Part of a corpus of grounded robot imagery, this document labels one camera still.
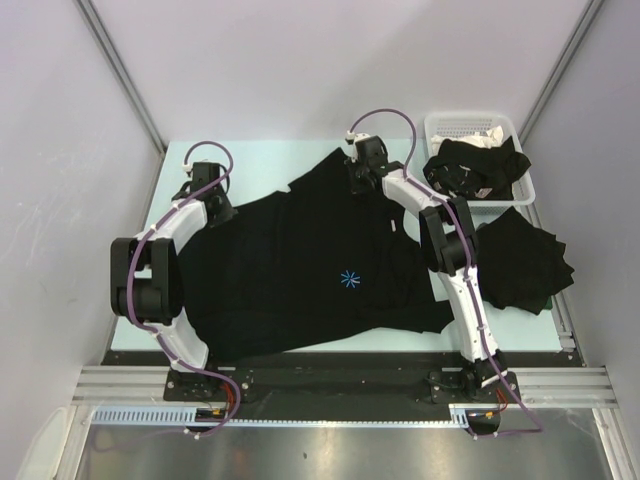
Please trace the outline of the white plastic laundry basket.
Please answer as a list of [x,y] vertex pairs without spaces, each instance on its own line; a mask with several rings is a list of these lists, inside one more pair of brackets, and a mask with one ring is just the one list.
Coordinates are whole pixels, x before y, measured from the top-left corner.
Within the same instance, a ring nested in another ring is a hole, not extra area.
[[535,200],[531,161],[505,115],[436,112],[425,118],[424,132],[428,159],[422,172],[437,192],[463,197],[483,214]]

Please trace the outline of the black t shirt blue logo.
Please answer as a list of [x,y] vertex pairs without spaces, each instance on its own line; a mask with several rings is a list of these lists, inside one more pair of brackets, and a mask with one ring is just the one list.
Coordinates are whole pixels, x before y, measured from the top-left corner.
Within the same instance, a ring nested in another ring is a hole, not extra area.
[[188,319],[218,361],[375,328],[440,333],[451,307],[435,298],[403,219],[380,192],[352,193],[335,150],[287,191],[189,240],[178,256]]

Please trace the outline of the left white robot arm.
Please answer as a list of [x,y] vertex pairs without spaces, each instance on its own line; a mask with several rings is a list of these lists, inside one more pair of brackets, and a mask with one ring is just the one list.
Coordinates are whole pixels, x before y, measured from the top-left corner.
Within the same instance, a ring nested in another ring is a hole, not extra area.
[[207,400],[219,392],[221,376],[206,366],[209,348],[188,320],[178,254],[195,234],[230,220],[236,210],[226,194],[226,167],[196,162],[189,174],[160,220],[111,243],[110,303],[114,314],[158,343],[172,369],[188,373],[187,389]]

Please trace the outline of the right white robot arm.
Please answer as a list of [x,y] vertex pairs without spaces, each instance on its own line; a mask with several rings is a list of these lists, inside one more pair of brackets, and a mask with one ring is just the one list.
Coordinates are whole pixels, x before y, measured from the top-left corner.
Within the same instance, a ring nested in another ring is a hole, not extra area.
[[486,400],[505,379],[508,368],[481,298],[478,238],[467,201],[437,193],[405,165],[391,162],[378,136],[349,132],[346,142],[352,147],[346,161],[352,191],[379,191],[419,221],[424,261],[444,285],[460,332],[465,361],[462,391],[473,401]]

